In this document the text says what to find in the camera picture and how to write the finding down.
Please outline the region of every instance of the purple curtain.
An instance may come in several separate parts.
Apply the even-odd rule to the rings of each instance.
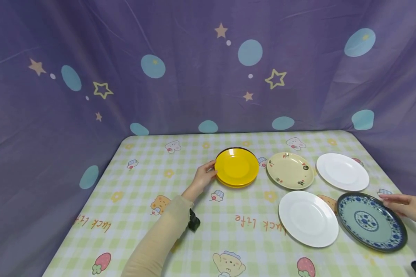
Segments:
[[[344,2],[0,0],[0,276],[134,134],[347,130],[416,195],[416,0]]]

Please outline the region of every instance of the beige sleeve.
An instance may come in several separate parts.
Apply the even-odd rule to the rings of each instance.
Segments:
[[[190,221],[193,203],[176,196],[129,257],[122,277],[160,277],[166,256]]]

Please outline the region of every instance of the blue patterned plate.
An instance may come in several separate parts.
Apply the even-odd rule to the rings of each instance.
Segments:
[[[355,239],[375,250],[394,252],[407,243],[407,230],[401,219],[368,194],[341,195],[337,200],[337,217]]]

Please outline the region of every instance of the tablecloth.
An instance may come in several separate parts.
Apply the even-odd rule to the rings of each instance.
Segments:
[[[176,242],[164,276],[225,276],[220,257],[237,262],[231,277],[414,276],[410,262],[416,259],[416,224],[407,219],[409,241],[392,254],[361,245],[341,227],[334,244],[311,248],[293,239],[279,221],[278,204],[289,190],[270,181],[264,167],[278,152],[301,155],[313,166],[325,153],[347,155],[369,174],[370,185],[362,192],[375,197],[381,190],[400,193],[359,141],[345,131],[128,137],[44,276],[120,276],[138,242],[170,199],[190,184],[196,168],[231,146],[256,155],[257,179],[245,189],[230,189],[218,181],[208,187],[194,209],[201,225]],[[305,191],[330,202],[344,193],[317,175]]]

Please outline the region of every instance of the blue dot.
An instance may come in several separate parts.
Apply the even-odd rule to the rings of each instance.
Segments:
[[[212,134],[217,132],[218,129],[217,124],[211,120],[205,120],[199,124],[199,131],[205,134]]]
[[[82,89],[82,81],[74,68],[69,65],[62,66],[62,78],[65,84],[73,91]]]
[[[136,136],[147,136],[149,135],[149,131],[140,123],[132,123],[129,128]]]
[[[294,119],[291,117],[278,117],[273,120],[272,126],[276,130],[286,130],[294,125]]]
[[[165,74],[165,64],[158,56],[145,55],[140,65],[148,77],[157,79]]]
[[[376,41],[373,30],[363,28],[357,30],[345,44],[344,52],[349,57],[359,57],[367,53]]]
[[[371,110],[362,110],[353,114],[351,117],[356,130],[369,130],[373,127],[374,112]]]
[[[262,58],[263,49],[257,40],[247,40],[238,48],[238,61],[250,67],[257,64]]]
[[[83,173],[82,178],[80,179],[79,186],[82,189],[89,189],[90,187],[94,186],[98,177],[98,166],[92,165],[86,169],[85,173]]]

